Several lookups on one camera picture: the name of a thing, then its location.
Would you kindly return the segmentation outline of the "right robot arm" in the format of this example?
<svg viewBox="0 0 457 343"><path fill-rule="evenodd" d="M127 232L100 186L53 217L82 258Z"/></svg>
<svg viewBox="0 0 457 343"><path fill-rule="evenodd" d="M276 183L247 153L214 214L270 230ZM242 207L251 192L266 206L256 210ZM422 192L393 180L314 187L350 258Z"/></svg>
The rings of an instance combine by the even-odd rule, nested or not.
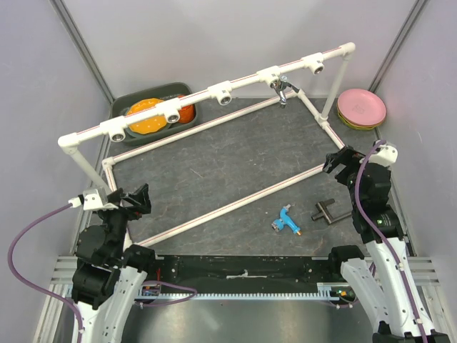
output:
<svg viewBox="0 0 457 343"><path fill-rule="evenodd" d="M390 167L397 158L396 147L384 140L368 154L351 146L327 154L323 171L343 167L335 179L349 192L353 225L376 270L368 269L356 246L334 247L326 269L330 278L347 281L355 292L373 327L373 342L449 342L423 306L399 218L388 203Z"/></svg>

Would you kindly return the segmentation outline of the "blue plastic faucet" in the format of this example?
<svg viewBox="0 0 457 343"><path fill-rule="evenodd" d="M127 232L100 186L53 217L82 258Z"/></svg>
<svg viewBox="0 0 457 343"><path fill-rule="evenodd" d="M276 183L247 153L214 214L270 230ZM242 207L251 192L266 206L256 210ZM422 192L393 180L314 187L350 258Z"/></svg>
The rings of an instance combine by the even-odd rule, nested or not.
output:
<svg viewBox="0 0 457 343"><path fill-rule="evenodd" d="M282 207L281 211L279 212L278 219L275 219L272 222L271 227L275 232L280 232L284 229L284 227L289 227L294 234L301 236L301 228L288 215L290 208L290 204Z"/></svg>

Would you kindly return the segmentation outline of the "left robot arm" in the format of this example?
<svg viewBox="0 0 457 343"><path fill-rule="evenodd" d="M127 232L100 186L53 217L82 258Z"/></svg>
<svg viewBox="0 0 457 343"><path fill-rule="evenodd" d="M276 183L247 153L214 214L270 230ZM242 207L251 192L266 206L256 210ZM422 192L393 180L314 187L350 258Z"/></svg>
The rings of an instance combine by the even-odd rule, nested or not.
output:
<svg viewBox="0 0 457 343"><path fill-rule="evenodd" d="M141 284L157 270L152 249L125 245L128 223L151 212L149 186L110 194L103 188L87 189L70 202L101 219L83 229L76 243L71 298L79 313L73 341L120 342Z"/></svg>

